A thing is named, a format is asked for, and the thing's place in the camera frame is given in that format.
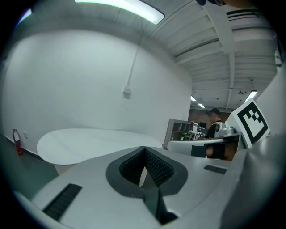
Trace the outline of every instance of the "vent slot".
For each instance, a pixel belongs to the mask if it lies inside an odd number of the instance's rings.
[[[218,174],[225,174],[227,171],[227,169],[216,167],[213,165],[207,165],[206,167],[204,167],[204,169],[218,173]]]
[[[43,212],[54,220],[59,221],[60,217],[75,199],[81,188],[81,186],[76,184],[68,184],[43,210]]]

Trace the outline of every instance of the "cap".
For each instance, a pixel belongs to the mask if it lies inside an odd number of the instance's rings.
[[[220,115],[220,111],[217,108],[213,108],[206,112],[207,115],[210,115],[211,113],[215,113],[217,115]]]

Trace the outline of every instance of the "ceiling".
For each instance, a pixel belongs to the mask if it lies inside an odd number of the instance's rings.
[[[233,110],[251,90],[256,98],[276,75],[275,39],[271,26],[257,9],[241,10],[195,0],[145,0],[160,10],[164,20],[154,25],[128,11],[73,0],[45,0],[15,29],[62,18],[94,18],[130,27],[155,39],[193,78],[191,107]]]

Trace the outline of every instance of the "white table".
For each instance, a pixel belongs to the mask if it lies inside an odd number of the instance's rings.
[[[147,135],[101,129],[62,129],[44,135],[37,144],[40,157],[52,164],[58,173],[63,166],[137,146],[162,148],[162,144]]]

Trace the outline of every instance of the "fluorescent light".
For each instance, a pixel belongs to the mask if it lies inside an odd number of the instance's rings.
[[[150,5],[139,0],[75,0],[75,2],[89,2],[115,6],[135,13],[157,25],[164,19],[164,15]]]
[[[23,15],[23,17],[19,20],[18,24],[24,20],[26,17],[30,16],[32,14],[32,10],[28,9],[27,12]]]
[[[249,94],[249,96],[247,97],[247,99],[244,102],[246,102],[250,98],[253,98],[256,95],[256,93],[257,93],[257,91],[251,91],[251,93]]]
[[[198,105],[199,105],[201,108],[205,108],[201,103],[198,103]]]

